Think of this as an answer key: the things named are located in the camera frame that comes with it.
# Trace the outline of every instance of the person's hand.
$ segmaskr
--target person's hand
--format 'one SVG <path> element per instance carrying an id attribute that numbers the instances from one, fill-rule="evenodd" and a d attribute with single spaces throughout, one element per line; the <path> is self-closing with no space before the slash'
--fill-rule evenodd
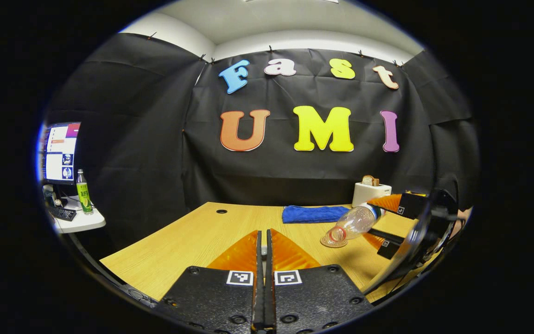
<path id="1" fill-rule="evenodd" d="M 456 233 L 458 233 L 460 229 L 463 228 L 463 225 L 466 223 L 467 219 L 469 218 L 469 215 L 471 214 L 471 209 L 473 209 L 473 207 L 469 207 L 465 211 L 460 211 L 460 210 L 458 211 L 457 220 L 456 222 L 454 222 L 453 232 L 451 233 L 451 236 L 449 237 L 449 239 L 452 239 L 452 237 Z"/>

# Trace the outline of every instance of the white ceiling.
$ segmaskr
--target white ceiling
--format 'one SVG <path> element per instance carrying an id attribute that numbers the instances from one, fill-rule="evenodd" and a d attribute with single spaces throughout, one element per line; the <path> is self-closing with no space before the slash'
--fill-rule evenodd
<path id="1" fill-rule="evenodd" d="M 361 4 L 339 0 L 179 0 L 157 12 L 195 28 L 214 44 L 281 30 L 329 30 L 362 36 L 413 55 L 415 40 Z"/>

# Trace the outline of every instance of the blue letter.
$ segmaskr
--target blue letter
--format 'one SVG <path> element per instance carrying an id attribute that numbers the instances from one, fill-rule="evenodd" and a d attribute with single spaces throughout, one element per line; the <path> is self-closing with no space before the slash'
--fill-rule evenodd
<path id="1" fill-rule="evenodd" d="M 219 77 L 222 77 L 226 80 L 229 94 L 234 93 L 246 85 L 246 80 L 243 80 L 240 77 L 246 78 L 246 76 L 248 76 L 248 71 L 246 68 L 242 67 L 248 64 L 250 64 L 248 60 L 241 60 L 229 68 L 226 68 L 219 74 Z"/>

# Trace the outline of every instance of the blue towel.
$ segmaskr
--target blue towel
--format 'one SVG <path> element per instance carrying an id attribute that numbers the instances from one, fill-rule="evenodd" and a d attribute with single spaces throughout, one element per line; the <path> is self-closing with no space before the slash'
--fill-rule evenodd
<path id="1" fill-rule="evenodd" d="M 288 223 L 324 223 L 337 222 L 347 211 L 347 207 L 323 206 L 323 207 L 301 207 L 286 206 L 281 215 L 284 224 Z"/>

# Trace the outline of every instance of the letter m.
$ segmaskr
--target letter m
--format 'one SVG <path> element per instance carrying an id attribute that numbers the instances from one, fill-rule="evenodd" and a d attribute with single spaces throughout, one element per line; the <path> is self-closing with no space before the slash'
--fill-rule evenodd
<path id="1" fill-rule="evenodd" d="M 314 137 L 320 150 L 324 150 L 331 135 L 333 141 L 329 148 L 337 152 L 351 152 L 354 144 L 350 141 L 350 110 L 343 107 L 334 107 L 329 112 L 326 122 L 318 116 L 316 110 L 311 106 L 297 106 L 294 114 L 298 115 L 299 137 L 294 144 L 297 151 L 312 151 L 314 144 L 310 141 L 310 134 Z"/>

